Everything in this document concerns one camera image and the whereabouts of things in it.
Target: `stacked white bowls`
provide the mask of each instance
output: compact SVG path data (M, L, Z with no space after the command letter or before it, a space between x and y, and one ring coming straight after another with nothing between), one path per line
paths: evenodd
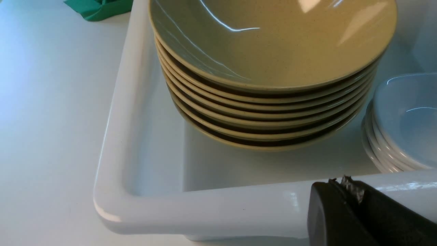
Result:
M437 167L437 73L395 77L379 85L362 134L381 172Z

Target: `bowl rim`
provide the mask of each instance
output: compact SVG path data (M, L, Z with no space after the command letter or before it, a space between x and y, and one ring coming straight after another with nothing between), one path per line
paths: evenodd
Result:
M303 109L297 112L249 112L245 110L230 108L225 105L220 105L215 102L209 101L208 99L195 94L194 92L190 91L187 87L183 86L183 84L180 83L180 81L178 81L177 78L175 78L171 73L168 72L167 68L162 67L162 69L166 74L166 79L169 78L173 83L173 85L175 85L178 90L182 91L187 96L191 97L192 101L199 102L201 104L200 106L214 108L222 112L222 114L235 115L235 116L251 118L251 119L291 119L291 118L305 117L305 116L311 116L314 114L323 113L343 103L347 103L349 100L352 100L355 96L363 95L366 89L369 86L371 86L372 81L375 77L375 75L373 74L370 77L363 78L364 81L361 83L361 85L355 88L354 90L350 91L348 94L339 97L337 99L334 99L330 102L327 102L324 105L316 105L314 106L314 108L311 109Z
M315 115L315 116L309 116L309 117L304 117L301 119L292 119L292 120L281 120L281 121L256 121L256 120L248 120L248 119L238 119L235 117L230 117L230 116L225 116L223 114L220 113L216 113L213 112L209 109L205 109L204 107L202 107L201 105L198 105L197 103L191 101L190 99L186 98L183 94L181 94L180 91L178 91L174 85L172 85L172 83L170 83L167 79L167 75L164 74L165 77L165 81L167 83L167 86L169 86L170 91L174 92L178 98L180 98L183 102L187 103L190 107L194 108L195 110L201 112L201 113L206 113L207 115L213 117L213 118L217 118L217 119L221 119L224 121L229 121L231 123L236 123L236 124L241 124L241 125L248 125L248 126L257 126L257 127L279 127L279 126L293 126L293 125L302 125L302 124L306 124L306 123L312 123L315 121L318 121L320 119L329 117L331 115L334 115L342 110L349 107L350 105L354 104L355 102L361 100L361 98L367 97L367 95L369 94L370 88L368 88L368 90L361 96L361 97L356 97L353 98L351 100L355 100L353 102L349 102L350 105L347 105L346 103L337 106L331 110L328 110L328 112L331 112L331 114L327 114L325 111L324 114L325 116L323 118L320 118L321 114Z
M295 102L292 104L280 104L280 105L259 105L259 104L253 104L253 103L247 103L247 102L240 102L240 101L236 101L236 100L231 100L228 98L224 98L221 96L218 96L214 93L211 93L207 90L204 90L196 85L194 85L193 83L189 82L188 80L186 80L185 78L183 78L180 74L178 74L177 71L174 70L174 68L172 68L171 65L168 64L168 62L164 59L164 57L162 56L161 52L158 50L158 58L160 60L161 65L164 65L164 67L166 67L166 69L180 82L182 83L184 86L188 87L190 90L194 91L194 93L200 94L201 96L207 97L213 101L219 102L219 103L223 103L226 105L230 105L232 107L237 107L240 109L250 109L250 110L256 110L256 111L289 111L289 110L298 110L298 109L305 109L305 108L310 108L310 107L315 107L321 104L326 104L329 103L331 101L337 100L345 95L347 95L348 93L350 93L351 91L357 89L358 87L360 87L363 83L366 82L365 78L370 75L371 73L375 74L376 73L376 68L374 70L370 70L368 74L365 74L360 80L359 82L355 82L341 90L338 90L336 92L333 92L332 94L328 94L326 96L322 96L319 98L315 98L315 99L310 99L310 100L305 100L305 101L300 101L300 102Z
M384 112L381 111L380 107L378 106L380 104L379 98L382 97L382 93L385 92L385 88L390 83L390 81L396 81L395 79L399 78L405 78L405 77L417 77L417 76L435 76L437 77L437 72L432 73L416 73L416 74L403 74L396 77L392 77L388 79L385 83L381 83L375 90L374 100L373 100L373 112L375 117L375 122L378 125L379 131L383 135L384 139L387 141L387 143L392 147L392 149L399 153L402 156L405 156L406 159L408 159L412 164L419 166L424 169L430 169L432 167L437 167L437 160L431 161L428 159L418 158L416 155L412 156L407 151L403 150L396 141L392 138L391 133L386 130L386 128L383 126L383 117Z
M370 60L368 61L366 64L364 64L363 66L355 69L354 71L349 72L347 75L338 77L336 79L330 80L330 81L323 81L323 82L319 82L316 84L310 84L310 85L301 85L301 86L293 86L293 87L268 87L266 85L257 85L257 84L246 84L246 83L242 83L242 82L237 82L237 81L232 81L229 79L225 79L219 76L215 76L213 74L209 74L199 68L197 68L196 66L192 65L191 63L187 62L185 59L183 59L181 56L179 56L177 54L177 52L175 52L174 50L172 50L170 48L169 45L167 45L167 43L164 41L164 39L161 37L161 34L157 31L156 26L155 26L155 22L153 19L153 14L152 14L152 8L151 5L153 3L153 0L149 1L149 19L150 19L150 24L152 26L153 29L153 33L155 34L155 38L162 44L162 46L180 63L182 63L184 66L186 66L188 69L194 71L195 73L204 76L208 79L211 79L213 81L216 81L218 83L221 84L225 84L228 86L232 86L232 87L236 87L236 88L244 88L244 89L251 89L251 90L259 90L259 91L283 91L283 92L297 92L297 91L303 91L303 90L308 90L308 89L313 89L313 88L317 88L317 87L322 87L322 86L326 86L326 85L330 85L333 84L335 82L338 82L342 79L351 77L353 75L355 75L356 73L359 73L361 70L363 70L364 68L368 67L372 62L376 61L378 59L378 57L381 57L385 51L387 50L388 45L390 44L391 40L393 39L393 36L395 34L396 31L396 24L398 21L398 6L397 6L397 2L395 0L391 0L392 1L392 6L395 9L396 15L395 15L395 19L394 19L394 25L392 27L392 29L390 30L390 38L387 39L386 43L384 44L384 48L378 52L376 52L376 55Z
M360 70L359 72L343 79L345 81L340 80L340 81L337 81L337 82L339 82L338 84L333 83L333 84L327 85L327 86L329 86L328 88L321 87L323 89L320 91L317 91L317 92L297 91L297 93L306 93L306 94L301 95L301 96L296 95L294 97L285 97L285 98L260 98L260 97L252 97L252 96L245 96L245 95L237 95L237 94L221 91L219 89L213 88L213 87L205 84L204 83L205 81L202 82L202 80L206 80L206 79L195 74L195 72L191 71L188 67L185 67L186 70L193 73L194 76L197 76L199 78L199 79L196 79L192 75L189 75L185 71L183 71L182 68L180 68L178 64L174 63L172 61L171 54L165 49L165 47L162 46L162 44L159 42L158 39L155 39L155 45L157 48L157 52L160 52L160 54L164 57L164 60L169 64L169 66L172 67L179 75L181 75L183 78L185 78L187 81L191 82L192 84L194 84L194 85L196 85L204 90L210 91L213 94L216 94L216 95L219 95L219 96L222 96L225 98L230 98L230 99L233 99L236 101L242 101L242 102L263 103L263 104L285 104L285 103L302 102L302 101L314 100L316 98L320 98L323 96L328 96L330 94L337 93L338 91L341 91L341 90L353 85L356 81L362 79L364 76L367 76L372 72L375 72L377 70L378 64L382 58L382 55L380 55L379 57L377 57L377 59L375 61L373 61L367 67L365 67L362 70ZM184 66L182 63L177 61L174 57L173 57L173 59L176 62L178 62L181 66Z

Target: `white table surface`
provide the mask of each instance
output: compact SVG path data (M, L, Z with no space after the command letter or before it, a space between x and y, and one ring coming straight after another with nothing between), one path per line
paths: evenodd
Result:
M87 22L61 0L0 2L0 245L195 244L118 235L94 211L129 14Z

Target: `white bowl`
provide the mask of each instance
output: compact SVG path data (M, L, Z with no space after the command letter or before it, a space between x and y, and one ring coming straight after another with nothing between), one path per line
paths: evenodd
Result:
M381 165L389 172L402 172L403 171L402 169L390 163L383 157L384 152L379 146L378 141L376 140L375 132L372 126L372 121L371 118L369 117L370 115L371 114L366 114L366 117L364 119L364 128L366 130L367 138L369 140L369 144L370 147L372 148L374 155L378 159L379 163L381 163Z
M394 151L419 167L437 167L437 73L382 83L375 92L374 111Z
M375 153L373 152L369 139L367 137L366 129L365 129L365 123L364 121L361 124L361 140L363 143L364 150L366 151L367 156L372 160L373 164L375 164L376 168L382 172L382 173L388 173L388 171L382 164L379 162L378 158L376 157Z

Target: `green cloth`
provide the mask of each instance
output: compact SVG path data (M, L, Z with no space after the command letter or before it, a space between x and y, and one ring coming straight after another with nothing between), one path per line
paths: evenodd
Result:
M87 21L101 21L131 11L133 0L66 0L64 3Z

